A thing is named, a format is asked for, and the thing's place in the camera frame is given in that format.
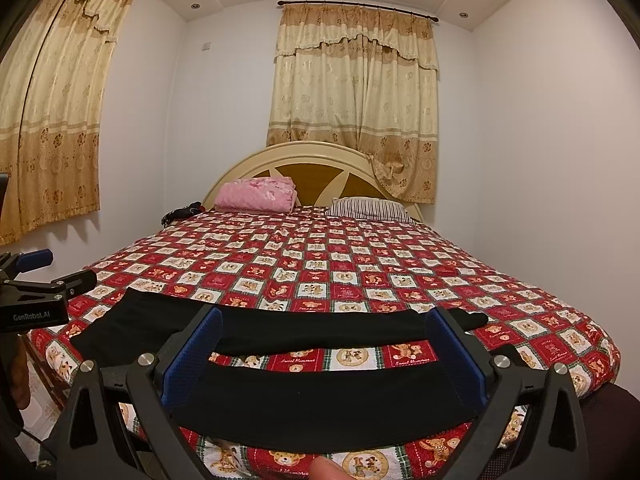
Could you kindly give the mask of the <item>person's right hand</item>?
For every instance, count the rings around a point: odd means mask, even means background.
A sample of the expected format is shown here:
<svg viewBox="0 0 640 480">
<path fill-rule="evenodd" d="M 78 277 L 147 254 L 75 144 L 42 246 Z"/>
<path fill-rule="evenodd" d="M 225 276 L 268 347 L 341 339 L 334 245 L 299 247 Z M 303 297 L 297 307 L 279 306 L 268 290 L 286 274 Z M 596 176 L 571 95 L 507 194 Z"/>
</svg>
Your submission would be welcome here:
<svg viewBox="0 0 640 480">
<path fill-rule="evenodd" d="M 310 464 L 309 480 L 352 480 L 352 476 L 333 460 L 319 456 Z"/>
</svg>

